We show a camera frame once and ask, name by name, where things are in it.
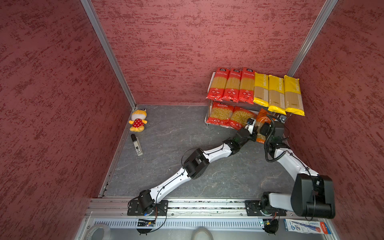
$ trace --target macaroni package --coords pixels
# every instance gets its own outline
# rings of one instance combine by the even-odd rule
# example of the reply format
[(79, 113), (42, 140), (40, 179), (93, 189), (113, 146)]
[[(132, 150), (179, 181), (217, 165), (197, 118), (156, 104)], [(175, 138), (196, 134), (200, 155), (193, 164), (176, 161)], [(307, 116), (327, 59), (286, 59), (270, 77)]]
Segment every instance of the macaroni package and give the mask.
[(250, 112), (244, 108), (235, 107), (229, 125), (236, 130), (244, 127), (247, 124), (248, 118), (255, 118), (256, 114)]
[(243, 68), (240, 81), (239, 101), (253, 104), (253, 88), (255, 87), (255, 72)]
[(213, 78), (212, 84), (209, 88), (207, 98), (221, 101), (221, 98), (224, 93), (225, 84), (227, 83), (228, 75), (229, 75), (228, 69), (217, 68), (215, 77)]
[(303, 100), (298, 78), (284, 76), (285, 111), (297, 115), (304, 115)]
[(242, 71), (231, 68), (227, 84), (225, 86), (223, 100), (239, 102), (240, 78)]
[(269, 75), (269, 108), (268, 111), (275, 113), (285, 113), (284, 99), (284, 80), (282, 78)]
[(214, 102), (207, 123), (229, 126), (229, 118), (232, 116), (233, 106)]
[(269, 107), (268, 75), (255, 73), (255, 88), (253, 89), (253, 102), (264, 107)]
[(269, 114), (266, 110), (261, 109), (257, 114), (255, 127), (257, 127), (257, 138), (256, 141), (260, 143), (265, 142), (265, 136), (260, 134), (260, 128), (263, 126), (265, 122), (271, 123), (271, 119), (269, 119), (266, 115)]

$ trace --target robotic arm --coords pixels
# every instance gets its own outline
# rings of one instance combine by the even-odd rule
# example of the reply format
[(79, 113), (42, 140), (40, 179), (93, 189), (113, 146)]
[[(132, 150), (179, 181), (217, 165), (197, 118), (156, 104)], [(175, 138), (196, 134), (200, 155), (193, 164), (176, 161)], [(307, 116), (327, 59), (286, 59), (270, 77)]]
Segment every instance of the robotic arm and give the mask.
[[(200, 177), (213, 161), (236, 154), (249, 140), (255, 142), (255, 122), (255, 119), (248, 119), (247, 125), (238, 130), (233, 138), (223, 141), (216, 148), (206, 151), (196, 149), (172, 177), (156, 187), (141, 191), (138, 201), (144, 213), (151, 213), (157, 203), (181, 184)], [(335, 212), (332, 180), (310, 169), (283, 143), (282, 122), (264, 124), (260, 133), (266, 135), (266, 160), (278, 161), (296, 180), (292, 194), (264, 193), (261, 207), (265, 210), (280, 208), (294, 211), (299, 216), (333, 218)]]

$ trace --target white tape roll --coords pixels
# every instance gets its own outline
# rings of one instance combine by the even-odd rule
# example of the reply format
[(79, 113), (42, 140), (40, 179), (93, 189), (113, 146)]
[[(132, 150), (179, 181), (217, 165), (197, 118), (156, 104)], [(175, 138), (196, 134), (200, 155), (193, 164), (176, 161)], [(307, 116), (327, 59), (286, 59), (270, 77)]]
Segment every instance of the white tape roll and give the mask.
[(102, 240), (110, 240), (111, 238), (111, 228), (105, 224), (96, 224), (95, 226), (88, 229), (87, 234), (84, 237), (84, 240), (91, 240), (93, 234), (98, 230), (99, 228), (102, 228), (104, 230), (104, 235)]

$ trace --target toothpaste box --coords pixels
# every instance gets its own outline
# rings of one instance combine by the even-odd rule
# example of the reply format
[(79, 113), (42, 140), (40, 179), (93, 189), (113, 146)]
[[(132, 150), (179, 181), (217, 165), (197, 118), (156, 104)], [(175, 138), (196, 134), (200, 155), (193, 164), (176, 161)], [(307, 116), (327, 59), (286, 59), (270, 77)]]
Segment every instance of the toothpaste box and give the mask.
[(290, 232), (332, 234), (324, 222), (284, 219), (284, 224)]

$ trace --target dark red wall panel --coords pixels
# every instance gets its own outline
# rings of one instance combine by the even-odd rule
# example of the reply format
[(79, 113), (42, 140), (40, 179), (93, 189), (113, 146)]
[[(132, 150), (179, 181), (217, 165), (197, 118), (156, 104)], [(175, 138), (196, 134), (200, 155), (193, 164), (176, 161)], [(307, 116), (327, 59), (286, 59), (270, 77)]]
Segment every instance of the dark red wall panel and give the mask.
[(335, 184), (342, 239), (384, 237), (384, 2), (339, 0), (305, 57), (291, 144)]
[(5, 1), (0, 36), (0, 238), (72, 240), (129, 104), (80, 1)]
[(94, 0), (138, 103), (206, 103), (218, 66), (287, 73), (324, 0)]

